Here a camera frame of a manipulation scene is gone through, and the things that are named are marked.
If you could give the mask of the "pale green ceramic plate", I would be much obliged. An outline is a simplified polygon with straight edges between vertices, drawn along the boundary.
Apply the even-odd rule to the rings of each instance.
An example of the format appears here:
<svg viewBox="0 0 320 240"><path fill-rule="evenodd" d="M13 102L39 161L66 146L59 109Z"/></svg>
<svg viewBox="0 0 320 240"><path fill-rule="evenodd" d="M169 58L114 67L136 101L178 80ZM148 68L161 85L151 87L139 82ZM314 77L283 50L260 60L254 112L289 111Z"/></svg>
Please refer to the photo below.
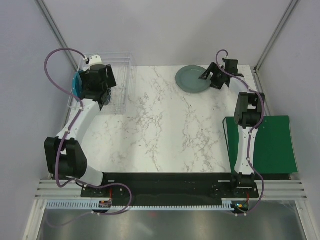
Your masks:
<svg viewBox="0 0 320 240"><path fill-rule="evenodd" d="M201 93L211 85L209 79L199 79L205 71L205 68L197 65L184 66L176 73L175 82L186 93Z"/></svg>

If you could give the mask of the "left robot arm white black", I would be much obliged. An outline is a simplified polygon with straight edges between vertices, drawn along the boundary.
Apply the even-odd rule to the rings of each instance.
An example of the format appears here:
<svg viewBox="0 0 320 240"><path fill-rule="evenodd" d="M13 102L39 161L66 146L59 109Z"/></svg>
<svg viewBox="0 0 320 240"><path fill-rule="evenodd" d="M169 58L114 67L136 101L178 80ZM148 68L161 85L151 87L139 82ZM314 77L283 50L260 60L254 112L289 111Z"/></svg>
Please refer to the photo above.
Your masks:
<svg viewBox="0 0 320 240"><path fill-rule="evenodd" d="M110 103L112 88L117 83L110 64L91 65L89 69L81 70L79 77L82 85L80 106L65 128L44 142L47 168L56 178L71 178L100 186L104 174L89 166L81 143L94 118Z"/></svg>

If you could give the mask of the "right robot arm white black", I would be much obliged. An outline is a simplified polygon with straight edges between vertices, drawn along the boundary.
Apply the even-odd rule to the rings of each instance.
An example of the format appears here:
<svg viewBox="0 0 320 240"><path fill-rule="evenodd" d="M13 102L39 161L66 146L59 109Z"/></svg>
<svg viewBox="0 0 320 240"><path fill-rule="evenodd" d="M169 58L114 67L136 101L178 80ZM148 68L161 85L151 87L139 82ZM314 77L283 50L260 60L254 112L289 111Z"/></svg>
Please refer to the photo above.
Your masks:
<svg viewBox="0 0 320 240"><path fill-rule="evenodd" d="M242 176L250 176L255 173L253 167L255 141L258 128L264 118L265 97L263 93L253 90L246 82L244 75L238 73L237 60L224 59L223 61L224 67L212 62L199 79L210 79L210 86L218 90L226 85L238 94L234 111L234 122L238 130L234 171Z"/></svg>

